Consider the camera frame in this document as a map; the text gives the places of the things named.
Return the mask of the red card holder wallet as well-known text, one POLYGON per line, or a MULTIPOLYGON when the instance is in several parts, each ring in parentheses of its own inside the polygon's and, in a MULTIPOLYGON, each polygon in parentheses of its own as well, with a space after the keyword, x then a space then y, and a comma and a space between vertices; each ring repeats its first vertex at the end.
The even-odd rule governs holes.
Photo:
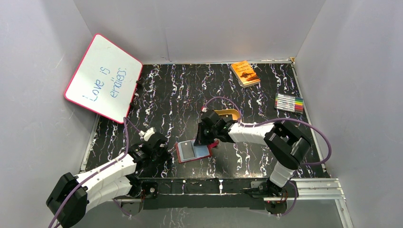
POLYGON ((175 144, 177 157, 179 163, 191 162, 203 158, 208 158, 212 156, 212 148, 219 145, 219 141, 216 140, 210 145, 198 145, 194 146, 195 140, 187 140, 182 142, 177 142, 175 144))

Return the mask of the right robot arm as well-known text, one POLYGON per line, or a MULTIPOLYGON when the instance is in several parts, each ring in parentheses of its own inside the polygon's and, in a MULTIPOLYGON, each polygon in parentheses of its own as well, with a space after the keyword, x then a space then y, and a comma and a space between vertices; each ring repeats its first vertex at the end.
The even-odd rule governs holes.
POLYGON ((295 119, 279 118, 264 123, 243 123, 240 120, 221 118, 215 111, 208 110, 201 115, 195 146, 211 145, 216 140, 224 143, 255 143, 267 146, 277 163, 268 180, 268 192, 281 196, 312 142, 293 123, 295 119))

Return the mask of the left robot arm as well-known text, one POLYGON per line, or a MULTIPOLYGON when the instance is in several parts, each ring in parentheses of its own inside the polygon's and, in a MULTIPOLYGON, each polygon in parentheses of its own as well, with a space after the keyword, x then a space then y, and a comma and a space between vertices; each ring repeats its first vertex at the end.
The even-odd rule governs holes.
POLYGON ((46 201, 54 217, 51 228, 70 228, 94 207, 117 197, 145 199, 157 184, 144 183, 136 172, 170 158, 168 139, 154 128, 140 132, 142 141, 133 144, 115 159, 90 171, 62 175, 46 201))

